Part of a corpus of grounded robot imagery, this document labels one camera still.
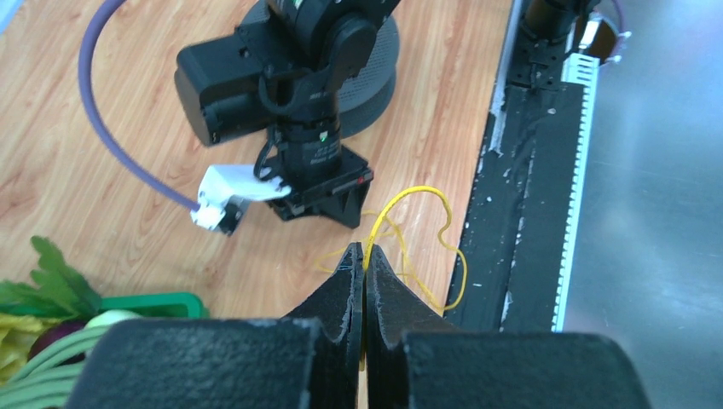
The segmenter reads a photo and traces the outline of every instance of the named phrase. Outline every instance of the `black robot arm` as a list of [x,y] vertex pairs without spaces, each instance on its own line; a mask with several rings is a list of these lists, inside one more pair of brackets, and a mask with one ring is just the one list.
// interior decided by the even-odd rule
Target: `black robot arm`
[[266,20],[178,54],[176,88],[204,145],[268,130],[254,176],[291,187],[267,202],[282,220],[359,225],[373,172],[341,144],[338,91],[366,66],[399,1],[266,0]]
[[266,21],[191,45],[177,56],[176,89],[206,146],[262,130],[367,64],[400,0],[267,0]]
[[530,0],[524,13],[523,29],[534,39],[564,41],[572,24],[587,17],[600,0]]

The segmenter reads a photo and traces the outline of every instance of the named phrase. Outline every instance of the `wood grain surface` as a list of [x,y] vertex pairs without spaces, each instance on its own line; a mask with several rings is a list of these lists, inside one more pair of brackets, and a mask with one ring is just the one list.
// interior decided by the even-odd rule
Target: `wood grain surface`
[[[457,244],[510,1],[399,6],[393,102],[347,141],[376,172],[365,209],[381,210],[406,187],[437,187],[454,209],[446,237]],[[313,261],[365,237],[373,220],[356,231],[320,218],[284,223],[256,204],[227,238],[196,227],[187,211],[131,176],[96,137],[78,94],[78,48],[100,3],[28,0],[0,39],[0,278],[27,278],[37,261],[30,238],[40,234],[106,296],[191,291],[215,316],[285,314],[327,277]],[[251,5],[129,0],[98,43],[95,93],[108,128],[138,163],[190,197],[208,165],[252,163],[263,136],[202,147],[176,97],[176,53],[228,35]],[[455,255],[436,239],[446,217],[440,201],[414,195],[391,216],[420,278],[442,302]],[[381,244],[399,268],[396,242]]]

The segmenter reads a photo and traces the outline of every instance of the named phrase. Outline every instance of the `stainless steel surface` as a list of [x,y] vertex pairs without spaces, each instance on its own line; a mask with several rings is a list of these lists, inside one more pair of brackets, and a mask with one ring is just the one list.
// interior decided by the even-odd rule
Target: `stainless steel surface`
[[564,330],[617,340],[656,408],[721,408],[723,2],[623,5],[633,35],[599,78]]

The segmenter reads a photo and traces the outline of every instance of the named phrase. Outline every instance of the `green leaf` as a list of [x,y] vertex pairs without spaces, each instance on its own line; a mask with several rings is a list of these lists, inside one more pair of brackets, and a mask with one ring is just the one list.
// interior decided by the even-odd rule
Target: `green leaf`
[[38,284],[37,292],[39,296],[51,300],[68,314],[84,314],[84,311],[78,308],[78,303],[73,299],[72,290],[70,290],[62,276],[48,271],[32,270],[30,277]]
[[35,251],[40,255],[38,267],[43,270],[57,271],[66,266],[66,259],[63,253],[49,239],[33,236],[30,239]]
[[65,319],[71,316],[53,300],[39,294],[35,288],[25,283],[12,283],[7,280],[0,283],[0,311],[15,314],[13,311],[28,309],[37,310],[37,314],[48,317]]
[[88,317],[97,315],[101,308],[101,296],[82,274],[66,264],[61,250],[47,238],[34,236],[31,242],[40,254],[38,266],[44,270],[32,274],[40,291],[63,304],[69,313]]
[[66,264],[61,250],[43,237],[33,237],[31,243],[40,255],[40,269],[30,273],[36,287],[7,280],[0,283],[0,311],[60,319],[98,315],[101,296],[90,287],[82,274]]

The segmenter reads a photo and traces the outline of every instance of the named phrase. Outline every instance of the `white plastic mount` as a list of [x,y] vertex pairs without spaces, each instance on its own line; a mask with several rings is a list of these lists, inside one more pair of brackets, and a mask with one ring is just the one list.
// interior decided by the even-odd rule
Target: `white plastic mount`
[[233,202],[241,209],[235,215],[236,220],[240,221],[251,202],[265,202],[289,195],[292,189],[282,186],[282,183],[280,177],[259,181],[253,175],[251,164],[213,164],[208,167],[200,183],[201,207],[191,212],[191,220],[207,230],[219,231],[219,224],[226,217],[229,203]]

